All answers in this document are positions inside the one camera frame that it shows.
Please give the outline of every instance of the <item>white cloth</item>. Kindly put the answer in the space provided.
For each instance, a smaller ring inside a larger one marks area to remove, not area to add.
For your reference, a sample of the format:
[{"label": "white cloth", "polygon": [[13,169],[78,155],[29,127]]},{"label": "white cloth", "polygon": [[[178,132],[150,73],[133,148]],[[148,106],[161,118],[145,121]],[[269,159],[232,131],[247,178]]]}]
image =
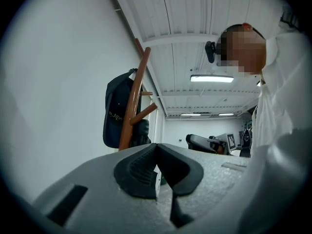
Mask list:
[{"label": "white cloth", "polygon": [[312,127],[312,60],[309,39],[285,33],[266,41],[257,111],[253,113],[251,153],[292,129]]}]

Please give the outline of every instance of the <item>fluorescent light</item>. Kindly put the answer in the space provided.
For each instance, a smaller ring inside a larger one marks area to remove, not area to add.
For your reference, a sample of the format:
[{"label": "fluorescent light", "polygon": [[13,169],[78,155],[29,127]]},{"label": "fluorescent light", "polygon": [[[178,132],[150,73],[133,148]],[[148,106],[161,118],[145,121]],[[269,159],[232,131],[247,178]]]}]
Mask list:
[{"label": "fluorescent light", "polygon": [[232,82],[231,76],[212,76],[212,75],[191,75],[191,82],[194,81],[211,81],[211,82]]},{"label": "fluorescent light", "polygon": [[219,116],[232,116],[234,114],[219,114]]},{"label": "fluorescent light", "polygon": [[181,114],[181,116],[200,116],[201,114]]}]

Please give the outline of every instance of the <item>person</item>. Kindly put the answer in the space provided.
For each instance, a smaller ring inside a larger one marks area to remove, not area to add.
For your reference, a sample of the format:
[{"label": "person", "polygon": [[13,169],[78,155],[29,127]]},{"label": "person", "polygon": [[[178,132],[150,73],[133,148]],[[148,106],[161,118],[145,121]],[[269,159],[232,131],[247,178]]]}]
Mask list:
[{"label": "person", "polygon": [[236,24],[221,34],[215,53],[222,66],[238,66],[239,72],[260,75],[251,155],[257,147],[272,144],[295,128],[312,127],[312,62],[307,36],[284,33],[265,40],[250,24]]}]

